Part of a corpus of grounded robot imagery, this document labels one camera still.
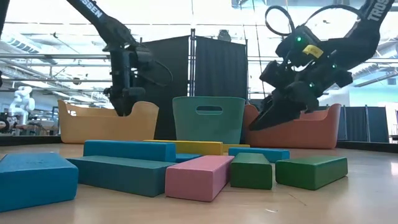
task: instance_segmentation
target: blue block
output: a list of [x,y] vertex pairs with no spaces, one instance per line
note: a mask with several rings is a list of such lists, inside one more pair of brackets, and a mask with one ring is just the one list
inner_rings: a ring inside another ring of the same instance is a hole
[[165,173],[172,162],[108,156],[68,159],[79,168],[79,183],[130,194],[155,197],[164,193]]
[[178,163],[185,162],[185,161],[189,161],[191,159],[196,159],[199,157],[201,157],[201,155],[199,155],[199,154],[177,153],[175,162],[178,162]]
[[248,147],[231,147],[228,151],[229,156],[236,156],[240,152],[263,154],[269,162],[275,163],[281,159],[290,159],[290,152],[286,149],[261,149]]
[[8,154],[0,160],[0,212],[73,200],[78,169],[57,153]]
[[171,142],[89,140],[85,142],[83,156],[175,162],[175,144]]

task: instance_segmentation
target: white robot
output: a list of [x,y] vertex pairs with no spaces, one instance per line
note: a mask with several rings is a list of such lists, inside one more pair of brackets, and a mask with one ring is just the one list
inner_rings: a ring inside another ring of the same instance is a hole
[[10,116],[21,115],[19,124],[26,124],[29,112],[35,109],[35,100],[30,97],[31,92],[32,87],[20,86],[14,93],[14,101],[8,112]]

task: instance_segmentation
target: green bin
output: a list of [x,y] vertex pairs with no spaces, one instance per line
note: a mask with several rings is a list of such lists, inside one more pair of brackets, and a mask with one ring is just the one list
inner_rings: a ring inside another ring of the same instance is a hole
[[239,144],[245,99],[181,96],[173,99],[177,140]]

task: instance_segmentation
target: pink block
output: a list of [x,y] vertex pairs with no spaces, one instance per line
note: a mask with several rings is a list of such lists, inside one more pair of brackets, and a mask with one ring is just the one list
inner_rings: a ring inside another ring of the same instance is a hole
[[166,170],[168,197],[211,202],[229,181],[233,156],[202,156]]

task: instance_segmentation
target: wooden block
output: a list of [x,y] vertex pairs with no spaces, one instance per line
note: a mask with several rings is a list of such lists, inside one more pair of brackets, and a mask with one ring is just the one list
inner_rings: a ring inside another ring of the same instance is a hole
[[314,156],[277,161],[275,179],[279,184],[316,190],[348,173],[347,158]]
[[151,142],[172,142],[175,143],[177,153],[190,153],[199,155],[223,155],[222,142],[205,141],[164,141],[164,140],[146,140]]
[[147,197],[164,193],[166,168],[175,164],[108,156],[68,160],[79,168],[79,184]]
[[109,156],[175,162],[175,144],[167,142],[89,140],[85,142],[83,156]]
[[0,212],[73,200],[78,169],[57,153],[8,154],[0,160]]
[[246,144],[224,144],[223,145],[223,152],[228,152],[231,147],[250,147],[250,145]]
[[178,163],[186,162],[186,161],[189,161],[191,159],[196,159],[196,158],[199,158],[199,157],[201,157],[201,155],[188,154],[188,153],[177,153],[175,162],[178,162]]
[[246,147],[232,147],[228,151],[228,155],[236,156],[240,152],[260,153],[263,154],[269,162],[276,162],[281,159],[289,159],[290,152],[286,149],[263,149],[263,148],[246,148]]
[[168,197],[211,202],[229,181],[233,156],[202,156],[166,170]]
[[231,163],[231,187],[272,188],[272,166],[263,154],[240,152]]

